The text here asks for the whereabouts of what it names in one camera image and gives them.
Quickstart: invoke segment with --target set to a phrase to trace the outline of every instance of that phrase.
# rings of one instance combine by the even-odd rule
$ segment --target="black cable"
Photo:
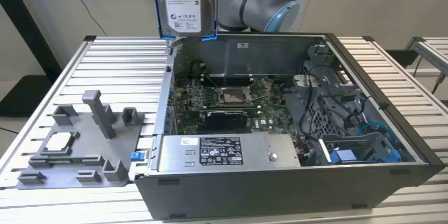
[[[197,63],[203,64],[205,62],[202,60],[193,61],[193,63],[190,64],[190,78],[194,78],[194,66]]]
[[[309,134],[309,132],[306,132],[305,129],[303,129],[303,120],[306,118],[306,115],[309,114],[313,97],[314,97],[314,85],[313,85],[310,74],[309,74],[309,98],[307,98],[307,104],[306,104],[305,112],[303,112],[301,120],[299,120],[299,131],[310,140],[318,142],[318,139],[314,136],[311,136]]]
[[[325,64],[318,64],[318,65],[314,65],[314,66],[311,67],[311,69],[309,70],[309,74],[311,74],[311,70],[314,70],[315,67],[326,67],[326,68],[330,68],[331,70],[335,71],[335,69],[334,69],[331,66],[325,65]]]
[[[9,131],[9,132],[15,133],[15,134],[19,134],[18,131],[9,130],[9,129],[3,128],[3,127],[0,127],[0,130]]]
[[[437,83],[437,84],[434,85],[431,94],[435,94],[435,92],[437,92],[437,90],[438,90],[438,87],[439,87],[439,84],[441,84],[441,83]]]
[[[90,16],[91,16],[94,22],[97,23],[97,25],[98,25],[99,28],[102,29],[102,31],[103,31],[103,33],[105,33],[105,36],[107,36],[107,33],[106,33],[103,27],[101,26],[99,22],[97,21],[97,19],[95,19],[94,16],[93,16],[91,10],[90,10],[90,8],[87,7],[87,4],[85,3],[85,0],[81,0],[81,1],[82,1],[83,5],[85,5],[85,7],[86,7],[87,12],[90,13]]]
[[[365,109],[366,109],[366,102],[367,102],[367,100],[369,100],[371,97],[373,97],[373,96],[370,95],[369,97],[365,98],[365,100],[362,101],[362,109],[361,109],[361,111],[359,111],[359,112],[355,112],[355,110],[354,110],[354,112],[346,117],[345,122],[350,122],[350,120],[351,120],[351,118],[353,118],[354,116],[355,116],[355,118],[358,118],[358,116],[363,114]]]
[[[418,65],[415,66],[415,70],[414,70],[414,74],[413,74],[414,77],[415,77],[415,75],[418,74],[418,69],[419,69],[422,60],[423,60],[423,57],[421,56],[421,60],[419,60],[419,62],[418,62]]]
[[[197,88],[194,88],[194,87],[187,87],[187,89],[193,89],[193,90],[197,91],[197,93],[198,93],[198,98],[199,98],[199,103],[198,103],[195,106],[199,106],[199,105],[202,104],[202,101],[203,101],[203,99],[202,99],[202,94],[201,94],[199,90],[198,90]]]
[[[310,129],[309,129],[309,134],[314,134],[311,132],[313,130],[313,126],[314,126],[314,121],[315,121],[315,117],[317,117],[317,114],[318,114],[318,110],[322,110],[322,107],[317,108],[315,111],[314,111],[314,116],[311,117],[311,122],[310,122]]]

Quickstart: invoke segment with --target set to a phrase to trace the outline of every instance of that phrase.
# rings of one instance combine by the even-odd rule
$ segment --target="electrical cord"
[[[313,140],[315,142],[318,142],[318,139],[314,136],[311,136],[310,132],[306,132],[305,129],[303,129],[303,120],[306,118],[306,115],[309,114],[309,110],[310,110],[310,107],[311,107],[311,101],[313,101],[313,97],[314,97],[314,84],[311,82],[311,74],[313,74],[311,71],[317,67],[327,67],[327,68],[331,68],[334,70],[334,68],[331,66],[319,64],[319,65],[314,65],[305,75],[306,80],[307,80],[307,76],[309,76],[309,98],[307,98],[307,104],[306,104],[305,112],[303,112],[301,120],[299,120],[299,131],[310,140]]]
[[[0,130],[9,131],[9,132],[11,132],[11,133],[14,133],[14,134],[19,134],[19,132],[18,132],[18,131],[13,131],[13,130],[10,130],[10,129],[6,129],[6,128],[3,128],[3,127],[0,127]]]
[[[105,36],[107,36],[107,33],[106,33],[103,27],[101,26],[101,23],[97,21],[97,19],[95,19],[94,16],[93,16],[91,10],[90,10],[90,8],[87,7],[87,4],[85,3],[85,0],[81,0],[81,1],[82,1],[83,5],[85,5],[85,7],[86,7],[87,12],[90,13],[90,16],[91,16],[94,22],[97,23],[97,25],[98,25],[99,28],[102,29],[102,31],[103,31],[103,33],[105,33]]]
[[[314,111],[314,116],[311,117],[311,122],[310,122],[310,129],[309,129],[309,134],[314,134],[311,132],[313,130],[313,126],[314,126],[314,121],[315,121],[315,117],[317,117],[317,114],[318,114],[318,110],[322,110],[322,107],[317,108],[315,111]]]
[[[362,136],[363,132],[365,132],[365,129],[370,126],[378,126],[381,128],[383,128],[387,132],[387,134],[390,135],[391,137],[391,141],[393,141],[393,146],[395,145],[395,137],[394,137],[394,134],[391,132],[391,130],[386,127],[386,125],[383,123],[369,123],[366,124],[361,129],[359,129],[359,132],[358,132],[358,135]]]
[[[194,66],[195,64],[199,63],[199,66],[202,68],[202,64],[205,63],[202,60],[195,60],[193,61],[193,63],[190,64],[190,77],[194,78]]]
[[[314,97],[314,85],[313,85],[313,82],[311,82],[311,78],[309,78],[309,98],[307,98],[307,104],[306,104],[305,112],[303,112],[301,120],[299,120],[299,131],[310,140],[318,142],[318,139],[314,136],[311,136],[309,134],[309,132],[306,132],[305,129],[303,129],[303,120],[306,118],[306,115],[309,114],[313,97]]]
[[[418,65],[415,66],[415,70],[414,70],[414,74],[413,74],[414,77],[415,77],[415,75],[418,74],[418,69],[419,69],[422,60],[423,60],[423,57],[421,56],[421,60],[419,60],[419,62],[418,62]]]
[[[367,100],[369,100],[371,97],[373,97],[373,96],[370,95],[369,97],[365,98],[365,100],[362,101],[362,109],[361,109],[361,111],[359,111],[359,112],[355,112],[355,110],[354,110],[354,112],[353,112],[353,113],[347,116],[347,118],[345,119],[345,122],[349,123],[350,120],[353,119],[353,117],[358,118],[358,116],[363,114],[365,109],[366,109],[366,102],[367,102]]]
[[[435,94],[435,93],[437,93],[439,84],[441,84],[441,83],[437,83],[437,84],[434,85],[431,94]]]

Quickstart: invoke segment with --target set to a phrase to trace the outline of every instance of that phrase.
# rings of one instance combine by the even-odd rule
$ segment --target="metal case panel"
[[[137,179],[155,219],[265,216],[375,207],[429,165],[157,175]]]

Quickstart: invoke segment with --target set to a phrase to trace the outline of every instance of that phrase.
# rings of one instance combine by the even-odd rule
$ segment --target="cable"
[[[370,95],[369,97],[365,98],[365,100],[362,101],[362,109],[361,109],[361,111],[359,111],[359,112],[355,112],[355,110],[354,110],[354,112],[346,117],[345,122],[349,123],[350,120],[351,120],[351,118],[353,118],[354,116],[355,116],[355,118],[358,118],[358,116],[363,114],[365,109],[366,109],[366,102],[367,102],[367,100],[369,100],[371,97],[373,97],[373,96]]]
[[[0,127],[0,130],[9,131],[9,132],[11,132],[11,133],[14,133],[14,134],[19,134],[18,131],[9,130],[9,129],[3,128],[3,127]]]
[[[202,101],[203,101],[203,99],[202,99],[202,94],[201,94],[199,90],[198,90],[197,88],[194,88],[194,87],[187,87],[187,89],[193,89],[193,90],[197,91],[197,93],[198,93],[198,98],[199,98],[199,103],[198,103],[195,106],[199,106],[199,105],[202,104]]]
[[[394,143],[393,143],[393,146],[394,146],[394,145],[395,145],[395,137],[394,137],[394,134],[393,134],[391,130],[385,126],[383,123],[369,123],[369,124],[366,124],[366,125],[359,129],[358,135],[362,136],[365,129],[366,129],[367,127],[370,127],[370,126],[379,126],[379,127],[382,127],[382,128],[386,130],[386,132],[387,132],[387,134],[390,135],[391,140],[393,140],[393,142],[394,142]]]
[[[310,140],[318,142],[318,139],[314,136],[311,136],[309,134],[309,132],[306,132],[305,129],[303,129],[303,120],[306,118],[306,115],[309,114],[313,97],[314,97],[314,85],[313,85],[311,78],[310,78],[310,75],[309,75],[309,98],[307,98],[306,109],[305,109],[305,112],[303,112],[301,120],[299,120],[299,131]]]
[[[315,121],[315,116],[318,114],[318,110],[322,110],[322,107],[317,108],[315,111],[314,111],[314,116],[311,117],[311,122],[310,122],[310,129],[309,129],[309,134],[314,134],[311,133],[311,129],[313,129],[313,126],[314,126],[314,121]]]
[[[190,64],[190,77],[191,78],[194,78],[194,66],[195,66],[195,64],[197,63],[201,63],[201,68],[203,68],[202,67],[202,64],[205,63],[202,60],[195,60],[195,61],[193,61],[193,63]]]
[[[414,74],[413,74],[414,77],[415,77],[415,75],[418,74],[418,69],[419,69],[422,60],[423,60],[423,57],[421,56],[421,60],[419,60],[419,62],[418,62],[418,65],[415,66],[415,70],[414,70]]]
[[[90,13],[90,16],[91,16],[94,22],[97,23],[97,25],[98,25],[99,28],[102,29],[102,31],[103,31],[103,33],[105,33],[105,36],[107,36],[107,33],[106,33],[103,27],[101,26],[99,22],[97,21],[97,19],[95,19],[94,16],[93,16],[91,10],[90,10],[90,8],[87,7],[87,4],[85,3],[85,0],[81,0],[81,1],[82,1],[83,5],[85,5],[85,7],[86,7],[87,12]]]
[[[437,83],[437,84],[434,85],[431,94],[435,94],[435,92],[438,91],[439,84],[441,84],[441,83]]]
[[[311,69],[309,70],[309,74],[311,74],[311,70],[314,70],[315,67],[326,67],[326,68],[330,68],[331,70],[335,71],[335,69],[334,69],[331,66],[325,65],[325,64],[318,64],[318,65],[314,65],[314,66],[311,67]]]

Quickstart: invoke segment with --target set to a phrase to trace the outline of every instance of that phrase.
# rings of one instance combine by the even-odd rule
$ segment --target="barcode sticker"
[[[198,137],[183,137],[181,138],[181,145],[198,145]]]

